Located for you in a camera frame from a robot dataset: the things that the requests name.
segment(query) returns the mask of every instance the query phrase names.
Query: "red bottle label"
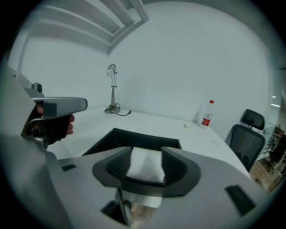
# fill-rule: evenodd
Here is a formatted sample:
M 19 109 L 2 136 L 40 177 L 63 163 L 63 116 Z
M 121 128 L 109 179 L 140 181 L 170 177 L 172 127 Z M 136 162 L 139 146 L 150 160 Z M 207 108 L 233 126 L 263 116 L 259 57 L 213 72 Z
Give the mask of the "red bottle label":
M 210 119 L 205 119 L 205 118 L 203 118 L 203 119 L 202 119 L 202 124 L 203 124 L 204 126 L 209 126 L 209 124 L 210 124 Z

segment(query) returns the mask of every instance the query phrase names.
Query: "lamp base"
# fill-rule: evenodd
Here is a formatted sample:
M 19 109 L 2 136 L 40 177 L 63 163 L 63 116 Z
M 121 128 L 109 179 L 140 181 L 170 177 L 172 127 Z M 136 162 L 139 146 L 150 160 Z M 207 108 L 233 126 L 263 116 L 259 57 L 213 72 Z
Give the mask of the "lamp base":
M 106 111 L 106 113 L 108 113 L 108 114 L 114 114 L 114 113 L 119 113 L 120 112 L 120 107 L 116 107 L 116 108 L 114 108 L 114 109 L 109 109 L 109 110 L 107 110 Z

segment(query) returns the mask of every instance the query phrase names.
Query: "wooden floor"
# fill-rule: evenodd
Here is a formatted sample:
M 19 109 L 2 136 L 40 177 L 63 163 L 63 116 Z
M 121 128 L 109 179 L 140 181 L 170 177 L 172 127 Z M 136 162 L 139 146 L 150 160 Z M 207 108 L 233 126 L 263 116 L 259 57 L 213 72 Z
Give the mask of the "wooden floor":
M 264 160 L 270 161 L 272 167 L 269 167 L 263 159 L 256 161 L 249 171 L 249 175 L 252 180 L 260 182 L 264 189 L 270 193 L 280 184 L 283 178 L 278 175 L 277 170 L 272 169 L 277 164 L 276 162 L 271 161 L 270 157 L 266 157 Z
M 271 162 L 271 165 L 274 168 L 276 162 Z M 283 179 L 278 175 L 276 170 L 269 168 L 267 164 L 263 163 L 263 160 L 254 163 L 253 167 L 249 171 L 249 175 L 253 181 L 260 183 L 268 193 L 272 192 Z M 149 208 L 137 203 L 133 203 L 130 212 L 131 228 L 141 228 L 142 225 L 144 225 L 144 223 L 149 220 L 155 212 L 156 208 Z

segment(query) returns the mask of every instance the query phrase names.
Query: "chair backrest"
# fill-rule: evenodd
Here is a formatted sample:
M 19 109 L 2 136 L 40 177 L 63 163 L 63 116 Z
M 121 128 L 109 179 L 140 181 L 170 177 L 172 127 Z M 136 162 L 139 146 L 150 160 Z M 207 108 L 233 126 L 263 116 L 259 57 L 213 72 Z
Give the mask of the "chair backrest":
M 250 109 L 245 110 L 241 118 L 241 122 L 259 130 L 263 130 L 265 124 L 264 117 L 261 114 Z
M 250 128 L 235 125 L 232 128 L 230 148 L 247 171 L 251 169 L 265 144 L 265 138 Z

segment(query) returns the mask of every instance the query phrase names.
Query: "light fixture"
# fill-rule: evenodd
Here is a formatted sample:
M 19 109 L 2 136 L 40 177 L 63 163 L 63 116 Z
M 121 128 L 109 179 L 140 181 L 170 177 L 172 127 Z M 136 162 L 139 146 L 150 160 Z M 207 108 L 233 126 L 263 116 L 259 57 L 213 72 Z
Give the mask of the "light fixture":
M 105 112 L 109 113 L 109 114 L 119 113 L 120 112 L 120 107 L 117 106 L 117 103 L 115 103 L 115 91 L 114 91 L 114 88 L 117 88 L 117 86 L 116 86 L 116 79 L 115 79 L 115 76 L 117 75 L 117 72 L 116 72 L 116 65 L 115 64 L 111 64 L 111 65 L 108 66 L 106 75 L 108 77 L 111 77 L 112 92 L 111 92 L 111 104 L 109 105 L 109 107 L 107 107 L 105 109 Z
M 277 105 L 277 104 L 274 104 L 274 103 L 272 103 L 271 105 L 272 106 L 276 106 L 276 107 L 281 107 L 280 105 Z

